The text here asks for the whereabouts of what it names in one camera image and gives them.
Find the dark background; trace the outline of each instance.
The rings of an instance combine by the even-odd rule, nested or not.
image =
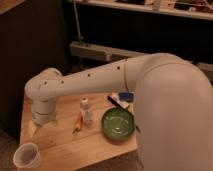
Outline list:
[[[61,1],[27,0],[0,15],[0,128],[19,139],[24,85],[48,67],[66,73]]]
[[[69,41],[76,40],[73,6],[63,4]],[[213,21],[79,5],[81,32],[87,43],[143,53],[168,52],[213,63]]]

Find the green bowl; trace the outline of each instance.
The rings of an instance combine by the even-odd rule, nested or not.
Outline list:
[[[134,132],[134,116],[128,110],[115,107],[102,117],[103,133],[112,140],[125,140]]]

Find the orange object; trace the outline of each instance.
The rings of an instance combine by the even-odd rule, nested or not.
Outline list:
[[[81,128],[82,128],[82,123],[83,123],[83,116],[82,116],[82,113],[80,112],[80,113],[78,114],[78,118],[77,118],[77,120],[76,120],[76,122],[75,122],[75,129],[74,129],[74,131],[73,131],[73,134],[74,134],[75,132],[78,132],[78,131],[81,130]]]

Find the shelf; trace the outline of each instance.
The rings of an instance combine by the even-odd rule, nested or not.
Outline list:
[[[148,13],[164,14],[195,19],[213,20],[213,14],[211,13],[184,11],[178,9],[164,9],[164,8],[160,8],[159,10],[153,10],[152,6],[150,5],[147,6],[147,5],[127,4],[115,2],[114,0],[88,0],[88,1],[76,0],[76,3],[114,9],[138,11],[138,12],[148,12]]]

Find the cup rim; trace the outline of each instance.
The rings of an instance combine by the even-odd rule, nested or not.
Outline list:
[[[31,160],[28,164],[26,165],[19,165],[17,164],[17,162],[15,161],[15,158],[17,156],[17,154],[19,153],[20,149],[23,148],[24,146],[33,146],[36,150],[36,155],[35,157],[33,158],[33,160]],[[19,168],[27,168],[29,165],[31,165],[34,160],[36,159],[36,156],[38,155],[38,146],[35,144],[35,143],[32,143],[32,142],[28,142],[28,143],[23,143],[21,144],[15,151],[14,155],[13,155],[13,163],[15,164],[16,167],[19,167]]]

